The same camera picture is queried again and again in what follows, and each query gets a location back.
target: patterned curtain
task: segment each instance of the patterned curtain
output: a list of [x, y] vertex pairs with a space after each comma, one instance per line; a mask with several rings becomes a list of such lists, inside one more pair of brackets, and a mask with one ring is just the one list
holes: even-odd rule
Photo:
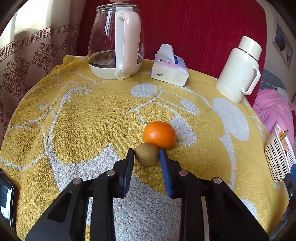
[[0, 146], [24, 95], [65, 55], [76, 55], [85, 1], [29, 0], [0, 36]]

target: water in kettle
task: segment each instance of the water in kettle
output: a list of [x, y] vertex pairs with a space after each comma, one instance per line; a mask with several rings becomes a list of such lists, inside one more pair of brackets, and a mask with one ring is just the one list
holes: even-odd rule
[[[138, 54], [137, 64], [143, 61], [143, 57]], [[99, 68], [115, 69], [115, 50], [108, 50], [103, 52], [97, 52], [89, 56], [89, 64]]]

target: greek key border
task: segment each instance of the greek key border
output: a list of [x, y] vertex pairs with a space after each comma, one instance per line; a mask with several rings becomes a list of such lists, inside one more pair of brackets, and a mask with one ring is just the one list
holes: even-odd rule
[[13, 53], [29, 46], [30, 44], [33, 44], [41, 39], [47, 38], [49, 36], [62, 34], [74, 30], [79, 30], [80, 24], [67, 24], [58, 26], [56, 28], [45, 28], [42, 29], [36, 33], [31, 34], [30, 36], [27, 36], [17, 42], [11, 42], [4, 46], [0, 50], [0, 63], [5, 60], [7, 57], [11, 56]]

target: framed picture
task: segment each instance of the framed picture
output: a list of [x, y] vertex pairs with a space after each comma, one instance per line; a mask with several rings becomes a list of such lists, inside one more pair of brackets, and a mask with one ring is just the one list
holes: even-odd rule
[[279, 51], [288, 69], [290, 69], [293, 58], [293, 49], [280, 25], [277, 23], [277, 21], [275, 21], [275, 23], [273, 44]]

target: yellow towel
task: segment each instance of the yellow towel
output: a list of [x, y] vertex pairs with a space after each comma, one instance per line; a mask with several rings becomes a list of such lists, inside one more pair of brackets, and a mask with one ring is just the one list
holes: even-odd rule
[[[112, 168], [143, 142], [152, 121], [176, 130], [170, 159], [199, 178], [221, 177], [267, 232], [277, 224], [287, 195], [272, 181], [264, 155], [269, 135], [248, 102], [231, 103], [212, 77], [192, 70], [183, 88], [151, 79], [152, 64], [145, 60], [127, 80], [102, 80], [86, 57], [66, 56], [25, 95], [0, 153], [0, 168], [19, 192], [21, 238], [73, 178], [95, 178]], [[135, 161], [129, 194], [114, 200], [116, 237], [174, 240], [180, 208], [165, 194], [160, 166]]]

